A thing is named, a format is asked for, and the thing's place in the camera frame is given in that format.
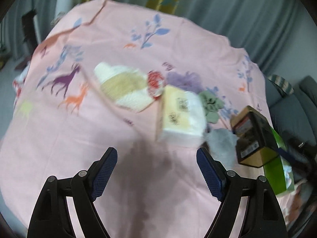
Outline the grey fluffy plush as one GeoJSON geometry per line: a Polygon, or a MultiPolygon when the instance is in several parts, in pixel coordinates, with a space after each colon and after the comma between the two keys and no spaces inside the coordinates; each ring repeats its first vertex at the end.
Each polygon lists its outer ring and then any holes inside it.
{"type": "Polygon", "coordinates": [[[220,128],[204,134],[210,155],[220,161],[226,169],[233,169],[237,164],[236,144],[238,137],[230,130],[220,128]]]}

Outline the white floor appliance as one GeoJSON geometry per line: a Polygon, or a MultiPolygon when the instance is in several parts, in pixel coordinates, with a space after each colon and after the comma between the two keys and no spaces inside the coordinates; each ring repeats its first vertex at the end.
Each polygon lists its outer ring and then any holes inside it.
{"type": "Polygon", "coordinates": [[[55,14],[51,25],[55,26],[74,6],[73,0],[56,0],[55,14]]]}

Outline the green scrunchie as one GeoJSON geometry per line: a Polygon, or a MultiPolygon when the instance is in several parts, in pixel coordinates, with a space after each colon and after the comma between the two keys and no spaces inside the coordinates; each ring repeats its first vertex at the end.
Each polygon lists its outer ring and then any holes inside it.
{"type": "Polygon", "coordinates": [[[219,120],[218,111],[224,108],[224,102],[213,93],[205,90],[198,94],[208,123],[216,124],[219,120]]]}

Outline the pink animal print tablecloth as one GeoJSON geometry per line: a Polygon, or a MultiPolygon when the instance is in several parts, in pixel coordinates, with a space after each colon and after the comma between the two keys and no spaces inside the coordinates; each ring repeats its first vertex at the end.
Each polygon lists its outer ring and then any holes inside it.
{"type": "Polygon", "coordinates": [[[73,177],[109,147],[118,163],[96,209],[111,237],[203,237],[219,207],[194,148],[156,141],[159,103],[134,113],[98,89],[95,67],[195,73],[231,113],[270,115],[267,79],[242,48],[193,22],[93,0],[74,7],[35,50],[1,140],[1,193],[27,232],[49,176],[73,177]]]}

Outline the striped knit pillow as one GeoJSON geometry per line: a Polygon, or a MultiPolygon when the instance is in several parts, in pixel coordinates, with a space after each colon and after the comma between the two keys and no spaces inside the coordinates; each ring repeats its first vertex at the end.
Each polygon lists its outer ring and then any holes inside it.
{"type": "Polygon", "coordinates": [[[273,83],[282,97],[290,96],[294,93],[293,86],[279,75],[270,75],[269,81],[273,83]]]}

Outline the red white scrunchie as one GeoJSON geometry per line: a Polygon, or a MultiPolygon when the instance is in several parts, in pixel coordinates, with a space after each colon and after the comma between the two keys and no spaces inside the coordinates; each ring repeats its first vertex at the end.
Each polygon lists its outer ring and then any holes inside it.
{"type": "Polygon", "coordinates": [[[163,93],[165,86],[165,78],[159,71],[150,71],[147,75],[148,93],[157,99],[163,93]]]}

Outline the purple mesh scrunchie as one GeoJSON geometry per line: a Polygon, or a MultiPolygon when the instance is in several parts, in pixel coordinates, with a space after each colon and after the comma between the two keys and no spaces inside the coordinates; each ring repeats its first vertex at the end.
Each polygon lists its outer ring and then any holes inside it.
{"type": "Polygon", "coordinates": [[[184,75],[181,75],[171,71],[167,74],[167,84],[196,94],[204,91],[201,77],[197,73],[186,72],[184,75]]]}

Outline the grey green curtain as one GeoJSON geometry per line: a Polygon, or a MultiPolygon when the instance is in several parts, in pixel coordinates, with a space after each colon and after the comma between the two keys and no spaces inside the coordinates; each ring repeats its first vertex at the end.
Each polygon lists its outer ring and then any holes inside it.
{"type": "MultiPolygon", "coordinates": [[[[38,14],[40,32],[46,36],[57,0],[13,0],[1,16],[1,49],[21,56],[21,18],[38,14]]],[[[79,4],[89,0],[73,0],[79,4]]],[[[229,38],[244,48],[262,72],[272,73],[309,17],[300,0],[115,0],[185,17],[197,25],[229,38]]]]}

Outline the green cardboard box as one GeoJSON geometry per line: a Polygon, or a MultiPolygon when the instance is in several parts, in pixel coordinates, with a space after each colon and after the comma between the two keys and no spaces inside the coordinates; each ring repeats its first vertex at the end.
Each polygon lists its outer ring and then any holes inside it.
{"type": "Polygon", "coordinates": [[[276,196],[294,191],[294,178],[292,167],[277,151],[270,147],[262,152],[264,175],[268,179],[276,196]]]}

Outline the grey sofa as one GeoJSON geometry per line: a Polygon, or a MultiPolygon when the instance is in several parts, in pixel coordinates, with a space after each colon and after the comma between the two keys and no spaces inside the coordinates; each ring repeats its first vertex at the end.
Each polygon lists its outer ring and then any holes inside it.
{"type": "Polygon", "coordinates": [[[283,155],[292,167],[302,173],[316,173],[316,81],[306,76],[293,88],[292,95],[282,97],[265,78],[273,128],[286,143],[283,155]]]}

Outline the black gold tea tin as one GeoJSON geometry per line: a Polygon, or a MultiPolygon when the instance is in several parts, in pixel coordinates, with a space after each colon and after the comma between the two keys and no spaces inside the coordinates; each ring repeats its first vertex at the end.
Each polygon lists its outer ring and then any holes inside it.
{"type": "Polygon", "coordinates": [[[238,163],[261,168],[274,160],[278,145],[266,117],[251,106],[246,106],[230,120],[233,133],[238,137],[235,149],[238,163]]]}

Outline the yellow tissue pack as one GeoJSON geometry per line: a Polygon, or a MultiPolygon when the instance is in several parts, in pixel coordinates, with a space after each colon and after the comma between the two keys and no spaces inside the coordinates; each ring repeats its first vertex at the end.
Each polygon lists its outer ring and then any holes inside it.
{"type": "Polygon", "coordinates": [[[196,93],[166,85],[158,112],[158,142],[187,148],[199,147],[203,143],[207,121],[196,93]]]}

